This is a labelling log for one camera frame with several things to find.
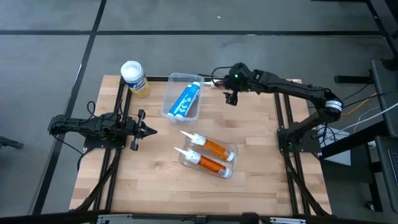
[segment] clear plastic container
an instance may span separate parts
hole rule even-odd
[[[200,83],[198,98],[193,102],[190,110],[184,118],[167,115],[174,103],[178,100],[187,85],[191,85],[193,82]],[[173,123],[187,123],[193,124],[199,117],[201,98],[204,88],[205,79],[198,75],[189,75],[182,73],[173,73],[169,76],[167,82],[167,88],[164,95],[164,102],[162,106],[162,116],[171,120]]]
[[[203,146],[200,146],[200,145],[192,143],[191,139],[188,136],[185,138],[185,144],[184,144],[184,147],[182,149],[184,151],[192,149],[195,152],[197,152],[197,153],[199,153],[199,154],[201,154],[203,156],[206,156],[207,158],[212,159],[212,160],[218,162],[219,164],[224,165],[225,167],[228,167],[231,170],[231,172],[230,172],[228,177],[223,177],[222,175],[216,174],[216,173],[214,173],[214,172],[212,172],[212,171],[210,171],[210,170],[208,170],[208,169],[206,169],[206,168],[204,168],[202,166],[199,166],[198,164],[194,164],[193,162],[190,162],[190,161],[186,160],[185,155],[182,154],[182,153],[180,153],[180,156],[178,157],[178,160],[180,161],[181,164],[183,164],[183,165],[185,165],[187,167],[191,167],[193,169],[205,172],[207,174],[215,175],[217,177],[221,177],[221,178],[225,178],[225,179],[230,178],[232,176],[232,174],[233,174],[233,171],[234,171],[233,168],[234,168],[234,165],[235,165],[235,162],[236,162],[236,158],[238,158],[238,147],[237,147],[237,145],[232,144],[232,143],[228,143],[228,142],[223,142],[223,141],[220,141],[220,140],[217,140],[217,139],[213,139],[213,138],[210,138],[208,136],[205,136],[205,137],[206,137],[206,139],[209,139],[210,141],[213,141],[213,142],[219,144],[220,146],[223,146],[225,149],[230,150],[231,152],[235,153],[234,159],[232,161],[230,161],[230,162],[227,162],[226,160],[224,160],[220,156],[217,156],[216,154],[212,153],[209,149],[207,149],[207,148],[205,148]]]

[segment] black desk leg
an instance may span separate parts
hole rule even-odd
[[[376,136],[387,136],[387,134],[388,132],[386,123],[384,121],[380,121],[361,131],[358,131],[355,134],[323,147],[322,156],[320,156],[320,159],[326,159],[327,157],[345,152],[356,146],[367,144],[368,142],[373,141]]]
[[[392,37],[393,39],[396,39],[396,38],[398,37],[398,30],[395,31],[395,32],[393,32],[393,33],[391,34],[391,37]]]
[[[354,83],[354,84],[368,84],[374,83],[372,77],[356,77],[356,76],[335,76],[335,83]]]
[[[372,162],[372,157],[369,152],[369,147],[366,145],[366,156],[368,157],[369,161],[369,166],[372,170],[372,182],[369,184],[369,190],[371,192],[371,197],[372,197],[372,204],[373,204],[373,210],[375,212],[382,212],[383,207],[381,205],[381,199],[380,199],[380,194],[379,194],[379,188],[377,187],[377,182],[376,182],[376,177],[374,176],[373,170],[377,171],[377,167],[381,169],[380,163],[377,165],[377,162]]]
[[[0,148],[1,146],[11,146],[16,149],[22,149],[22,147],[24,147],[22,143],[0,136]]]

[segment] concrete floor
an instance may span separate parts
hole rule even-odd
[[[374,3],[386,27],[398,29],[384,3]],[[0,0],[0,30],[91,30],[99,5],[100,0]],[[99,29],[376,30],[377,26],[362,3],[113,0],[106,4]],[[25,143],[20,151],[8,147],[0,150],[0,217],[30,212],[53,143],[47,125],[51,117],[62,114],[65,109],[87,41],[85,35],[0,35],[0,136]],[[139,61],[148,76],[167,76],[173,72],[210,73],[218,66],[244,62],[249,68],[267,70],[282,78],[300,78],[304,83],[331,88],[344,97],[362,85],[336,84],[333,76],[366,76],[372,59],[389,57],[388,46],[379,38],[97,36],[73,116],[88,116],[86,102],[98,96],[102,76],[119,75],[120,66],[127,60]],[[372,93],[374,87],[370,86],[351,100]],[[331,126],[345,127],[375,106],[378,106],[377,100],[373,99],[357,113]],[[83,138],[77,134],[67,134],[65,140],[77,148],[83,145]],[[63,147],[44,213],[68,210],[77,159],[76,152]],[[370,200],[367,184],[326,174],[325,180],[335,215],[381,222],[398,218],[390,209],[381,176],[378,182],[384,213],[363,208],[364,202]]]

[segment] wooden tabletop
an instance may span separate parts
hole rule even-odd
[[[120,76],[106,75],[96,104],[96,114],[112,111]],[[149,82],[150,94],[132,97],[129,115],[146,112],[145,123],[157,134],[139,141],[139,150],[122,150],[114,190],[112,212],[239,215],[291,215],[284,160],[279,153],[273,94],[241,93],[237,106],[225,103],[222,90],[206,87],[199,119],[194,126],[178,126],[160,110],[167,82]],[[290,98],[295,121],[308,116],[305,100]],[[174,147],[182,147],[183,131],[195,131],[238,145],[238,158],[230,179],[183,166]],[[319,161],[301,153],[305,183],[324,210],[331,212]],[[79,206],[98,181],[104,149],[87,154],[80,166],[70,208]],[[108,192],[105,186],[100,208]],[[302,203],[296,186],[299,210]]]

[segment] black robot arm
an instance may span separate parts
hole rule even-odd
[[[305,133],[322,123],[338,121],[343,107],[342,101],[329,89],[304,85],[279,78],[270,72],[261,70],[250,71],[243,63],[236,63],[223,80],[223,85],[232,93],[226,95],[226,103],[236,106],[238,92],[255,91],[260,93],[285,93],[311,101],[315,109],[314,114],[300,123],[294,122],[289,129],[281,130],[286,145],[299,148]]]
[[[133,151],[138,150],[138,139],[156,134],[145,122],[145,111],[138,111],[137,121],[132,117],[122,118],[120,114],[105,113],[89,119],[66,118],[58,115],[51,119],[48,131],[51,135],[67,132],[79,133],[86,137],[85,147],[124,148],[127,136],[134,136],[130,145]]]

